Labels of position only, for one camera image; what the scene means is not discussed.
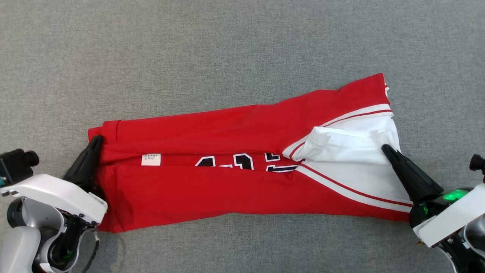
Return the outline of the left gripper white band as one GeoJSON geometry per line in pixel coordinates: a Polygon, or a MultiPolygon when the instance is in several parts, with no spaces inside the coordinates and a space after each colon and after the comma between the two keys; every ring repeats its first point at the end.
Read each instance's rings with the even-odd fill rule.
{"type": "Polygon", "coordinates": [[[102,135],[95,135],[62,179],[48,174],[33,175],[14,185],[2,186],[1,194],[10,193],[22,200],[21,216],[26,226],[39,228],[45,224],[58,228],[62,225],[62,215],[57,216],[59,211],[100,225],[108,205],[93,191],[98,190],[95,175],[102,144],[102,135]]]}

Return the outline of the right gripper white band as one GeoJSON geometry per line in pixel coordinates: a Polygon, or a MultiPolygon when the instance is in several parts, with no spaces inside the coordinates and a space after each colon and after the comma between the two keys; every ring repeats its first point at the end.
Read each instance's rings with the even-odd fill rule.
{"type": "MultiPolygon", "coordinates": [[[[381,150],[414,204],[432,200],[444,192],[429,175],[391,145],[385,144],[381,150]]],[[[469,224],[484,222],[484,201],[485,185],[480,184],[438,215],[425,220],[409,220],[409,224],[419,240],[432,248],[469,224]]]]}

